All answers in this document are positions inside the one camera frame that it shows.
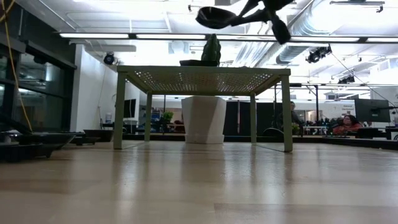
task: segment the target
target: potted plant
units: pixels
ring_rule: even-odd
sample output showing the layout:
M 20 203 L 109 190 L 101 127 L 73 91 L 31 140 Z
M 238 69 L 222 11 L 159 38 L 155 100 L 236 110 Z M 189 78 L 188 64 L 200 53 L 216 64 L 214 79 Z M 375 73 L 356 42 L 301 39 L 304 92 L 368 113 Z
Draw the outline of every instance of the potted plant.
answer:
M 296 123 L 292 123 L 292 131 L 294 135 L 300 134 L 300 126 Z
M 164 132 L 169 131 L 169 127 L 167 126 L 170 124 L 174 113 L 170 111 L 166 111 L 163 113 L 162 117 L 160 118 L 160 125 L 162 125 Z
M 182 60 L 181 66 L 206 66 L 217 67 L 220 65 L 221 45 L 216 34 L 211 34 L 203 47 L 201 60 Z

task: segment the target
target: metal table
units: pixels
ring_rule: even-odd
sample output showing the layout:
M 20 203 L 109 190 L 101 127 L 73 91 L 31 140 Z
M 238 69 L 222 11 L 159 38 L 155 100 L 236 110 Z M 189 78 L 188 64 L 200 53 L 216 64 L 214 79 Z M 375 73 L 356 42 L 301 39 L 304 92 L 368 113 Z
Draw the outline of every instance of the metal table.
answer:
M 289 75 L 290 69 L 120 65 L 113 147 L 122 149 L 126 80 L 147 94 L 146 124 L 150 124 L 152 95 L 250 96 L 252 144 L 257 143 L 256 95 L 281 82 L 284 152 L 291 152 L 293 146 Z M 144 139 L 150 139 L 150 125 L 145 125 Z

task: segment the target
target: window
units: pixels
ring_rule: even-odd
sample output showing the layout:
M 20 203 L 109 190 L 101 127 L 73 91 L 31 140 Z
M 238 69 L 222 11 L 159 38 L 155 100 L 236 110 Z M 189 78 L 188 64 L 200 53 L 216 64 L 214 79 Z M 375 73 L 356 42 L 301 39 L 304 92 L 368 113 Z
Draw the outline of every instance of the window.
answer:
M 7 57 L 0 55 L 0 78 L 6 78 L 7 61 L 8 61 Z
M 2 108 L 2 102 L 4 99 L 4 89 L 5 86 L 0 84 L 0 108 Z
M 21 55 L 20 83 L 47 91 L 64 95 L 65 72 L 45 60 L 30 54 Z
M 62 128 L 63 100 L 23 88 L 19 89 L 25 106 L 27 117 L 34 131 L 60 130 Z M 21 101 L 15 102 L 13 118 L 27 125 Z

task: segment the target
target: white wall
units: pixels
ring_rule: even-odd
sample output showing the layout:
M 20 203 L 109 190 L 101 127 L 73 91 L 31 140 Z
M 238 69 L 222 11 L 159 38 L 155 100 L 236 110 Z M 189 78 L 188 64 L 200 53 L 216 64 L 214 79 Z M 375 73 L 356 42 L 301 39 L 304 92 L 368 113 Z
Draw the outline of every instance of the white wall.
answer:
M 153 108 L 163 108 L 164 99 L 152 99 Z M 181 108 L 181 99 L 171 100 L 166 99 L 166 108 Z
M 114 121 L 117 73 L 87 53 L 83 45 L 76 46 L 75 65 L 70 129 L 99 129 L 100 114 L 105 121 L 105 114 L 112 113 Z M 136 99 L 133 120 L 138 119 L 139 92 L 131 83 L 126 84 L 126 100 Z

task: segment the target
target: black tray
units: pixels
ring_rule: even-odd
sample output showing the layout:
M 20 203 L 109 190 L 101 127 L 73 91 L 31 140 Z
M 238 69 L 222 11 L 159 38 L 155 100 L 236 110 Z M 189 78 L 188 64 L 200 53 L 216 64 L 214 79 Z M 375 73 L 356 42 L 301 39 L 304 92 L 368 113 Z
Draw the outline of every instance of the black tray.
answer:
M 23 159 L 32 159 L 35 157 L 45 156 L 51 157 L 52 151 L 58 145 L 19 145 L 19 144 L 2 144 L 0 145 L 0 160 L 7 162 L 19 162 Z
M 19 142 L 20 145 L 30 144 L 50 144 L 58 146 L 57 149 L 61 149 L 64 145 L 68 144 L 75 136 L 71 134 L 17 134 L 11 135 L 15 141 Z

